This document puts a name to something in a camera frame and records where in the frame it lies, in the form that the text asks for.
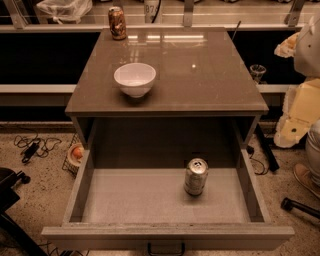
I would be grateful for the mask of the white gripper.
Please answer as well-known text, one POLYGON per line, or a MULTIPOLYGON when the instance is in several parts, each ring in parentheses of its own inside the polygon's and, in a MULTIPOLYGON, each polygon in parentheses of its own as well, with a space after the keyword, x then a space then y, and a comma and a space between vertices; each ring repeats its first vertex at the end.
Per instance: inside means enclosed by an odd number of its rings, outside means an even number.
MULTIPOLYGON (((297 33, 289 36, 277 45, 274 54, 283 58, 293 57, 297 38, 297 33)), ((281 148, 290 148, 320 119, 320 79, 290 86, 285 94, 282 111, 274 143, 281 148)))

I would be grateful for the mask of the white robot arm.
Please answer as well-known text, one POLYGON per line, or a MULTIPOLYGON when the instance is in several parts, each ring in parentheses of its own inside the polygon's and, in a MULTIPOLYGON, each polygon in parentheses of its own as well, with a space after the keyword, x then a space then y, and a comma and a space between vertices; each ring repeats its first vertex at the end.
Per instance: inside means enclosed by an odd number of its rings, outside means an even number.
POLYGON ((281 148, 297 144, 320 118, 320 15, 312 16, 300 32, 279 44, 274 54, 292 57, 294 69, 306 80, 290 86, 283 102, 274 142, 281 148))

